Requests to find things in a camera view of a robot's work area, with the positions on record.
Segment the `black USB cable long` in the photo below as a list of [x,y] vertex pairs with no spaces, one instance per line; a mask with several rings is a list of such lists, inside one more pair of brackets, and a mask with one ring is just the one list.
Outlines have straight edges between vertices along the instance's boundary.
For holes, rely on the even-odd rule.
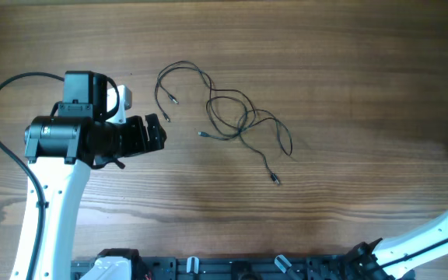
[[[239,139],[246,148],[262,158],[264,168],[267,170],[271,181],[280,185],[280,178],[268,165],[266,155],[246,142],[243,136],[258,125],[263,124],[266,121],[272,121],[275,126],[275,139],[279,148],[285,155],[291,156],[293,152],[293,139],[289,128],[269,110],[260,109],[254,106],[251,99],[238,89],[217,89],[214,87],[213,80],[206,72],[198,69],[197,73],[208,87],[209,98],[205,104],[205,110],[212,127],[217,131],[217,135],[199,131],[198,136],[203,138],[213,138],[223,142]],[[231,100],[238,103],[243,108],[243,113],[238,117],[236,124],[224,121],[216,112],[214,103],[219,100]]]

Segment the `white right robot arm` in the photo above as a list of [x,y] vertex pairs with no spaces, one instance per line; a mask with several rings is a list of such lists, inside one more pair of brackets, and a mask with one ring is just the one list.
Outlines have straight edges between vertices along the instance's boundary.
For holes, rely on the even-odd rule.
[[448,210],[410,232],[360,243],[343,258],[345,279],[402,279],[448,254]]

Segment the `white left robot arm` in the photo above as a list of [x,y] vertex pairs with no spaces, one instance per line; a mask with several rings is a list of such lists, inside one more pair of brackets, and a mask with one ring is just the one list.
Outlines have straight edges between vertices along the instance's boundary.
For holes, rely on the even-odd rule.
[[156,114],[126,117],[128,90],[91,71],[68,71],[52,113],[25,131],[30,177],[13,279],[67,279],[79,204],[92,170],[161,150]]

